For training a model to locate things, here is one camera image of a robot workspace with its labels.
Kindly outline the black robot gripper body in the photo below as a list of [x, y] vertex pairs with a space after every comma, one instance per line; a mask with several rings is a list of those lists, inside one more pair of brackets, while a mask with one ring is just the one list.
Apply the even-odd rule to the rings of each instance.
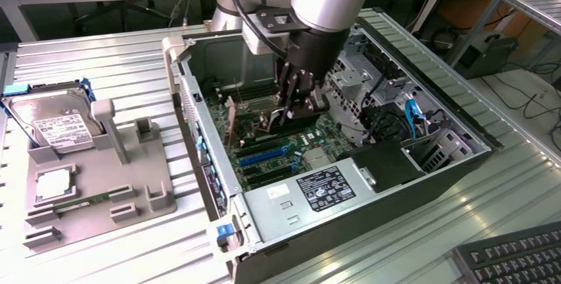
[[286, 58], [289, 72], [310, 72], [316, 79], [324, 79], [332, 69], [344, 44], [349, 28], [338, 32], [308, 29], [292, 32], [288, 37]]

